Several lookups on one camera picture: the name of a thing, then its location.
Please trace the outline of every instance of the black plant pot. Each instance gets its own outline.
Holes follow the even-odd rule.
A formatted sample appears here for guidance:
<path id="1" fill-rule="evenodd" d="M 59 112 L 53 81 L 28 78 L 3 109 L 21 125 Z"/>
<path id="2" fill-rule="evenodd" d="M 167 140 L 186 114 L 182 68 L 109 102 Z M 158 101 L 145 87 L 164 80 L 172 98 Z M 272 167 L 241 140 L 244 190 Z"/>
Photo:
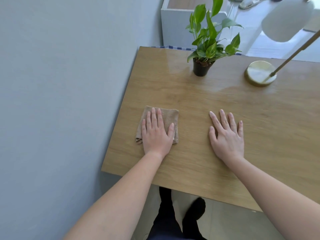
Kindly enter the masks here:
<path id="1" fill-rule="evenodd" d="M 208 66 L 202 66 L 200 63 L 196 62 L 195 58 L 193 58 L 193 72 L 194 72 L 194 74 L 196 76 L 205 76 L 208 73 L 210 67 L 214 64 L 214 62 Z"/>

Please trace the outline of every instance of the potted plant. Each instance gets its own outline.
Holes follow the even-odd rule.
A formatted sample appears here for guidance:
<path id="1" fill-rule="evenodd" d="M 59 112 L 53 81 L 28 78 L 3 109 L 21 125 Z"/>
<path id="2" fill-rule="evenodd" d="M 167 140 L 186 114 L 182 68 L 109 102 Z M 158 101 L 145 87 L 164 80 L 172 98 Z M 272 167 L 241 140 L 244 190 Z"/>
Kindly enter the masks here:
<path id="1" fill-rule="evenodd" d="M 225 18 L 221 24 L 213 23 L 211 18 L 218 14 L 221 9 L 223 0 L 213 0 L 212 11 L 206 9 L 205 4 L 197 5 L 194 12 L 190 15 L 190 24 L 186 27 L 193 34 L 194 41 L 192 45 L 196 45 L 197 49 L 188 56 L 187 62 L 193 59 L 193 72 L 197 76 L 205 76 L 214 64 L 214 62 L 225 56 L 233 56 L 238 50 L 240 44 L 240 34 L 238 33 L 231 43 L 224 47 L 219 44 L 221 40 L 216 40 L 218 34 L 224 28 L 231 26 L 239 26 L 235 21 Z M 201 22 L 206 18 L 208 26 L 201 28 Z M 216 31 L 215 27 L 221 25 L 221 30 Z"/>

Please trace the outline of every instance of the gold lamp base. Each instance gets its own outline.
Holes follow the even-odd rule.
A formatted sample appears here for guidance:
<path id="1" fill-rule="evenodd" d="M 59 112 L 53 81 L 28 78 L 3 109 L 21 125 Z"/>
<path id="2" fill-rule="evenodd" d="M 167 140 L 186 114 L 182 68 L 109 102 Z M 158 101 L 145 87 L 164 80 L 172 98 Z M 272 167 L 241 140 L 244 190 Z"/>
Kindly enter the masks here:
<path id="1" fill-rule="evenodd" d="M 269 62 L 258 60 L 251 63 L 244 72 L 249 83 L 258 87 L 265 87 L 277 78 L 277 74 L 270 77 L 275 67 Z"/>

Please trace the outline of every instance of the forearm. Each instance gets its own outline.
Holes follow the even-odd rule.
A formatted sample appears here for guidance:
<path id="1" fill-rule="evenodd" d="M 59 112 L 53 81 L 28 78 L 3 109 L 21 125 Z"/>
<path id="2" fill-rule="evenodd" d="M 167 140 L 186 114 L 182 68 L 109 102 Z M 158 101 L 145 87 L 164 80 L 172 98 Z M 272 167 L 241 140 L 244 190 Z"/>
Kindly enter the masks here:
<path id="1" fill-rule="evenodd" d="M 138 223 L 151 182 L 161 162 L 160 156 L 146 154 L 94 203 L 65 239 L 129 240 Z"/>
<path id="2" fill-rule="evenodd" d="M 320 236 L 320 205 L 244 158 L 226 161 L 226 164 L 285 239 L 308 240 Z"/>

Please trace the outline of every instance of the black shoe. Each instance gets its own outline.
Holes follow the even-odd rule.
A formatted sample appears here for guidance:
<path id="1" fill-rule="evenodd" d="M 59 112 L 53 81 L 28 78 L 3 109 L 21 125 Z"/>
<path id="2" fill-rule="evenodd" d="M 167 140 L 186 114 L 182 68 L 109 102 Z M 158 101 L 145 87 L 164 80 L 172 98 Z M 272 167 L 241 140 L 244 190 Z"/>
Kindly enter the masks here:
<path id="1" fill-rule="evenodd" d="M 161 202 L 166 202 L 166 201 L 171 202 L 172 201 L 171 200 L 171 189 L 159 187 L 159 193 L 160 193 Z"/>
<path id="2" fill-rule="evenodd" d="M 189 207 L 188 211 L 186 212 L 186 215 L 183 218 L 183 221 L 186 220 L 199 220 L 200 217 L 204 214 L 206 210 L 206 202 L 203 198 L 197 198 Z"/>

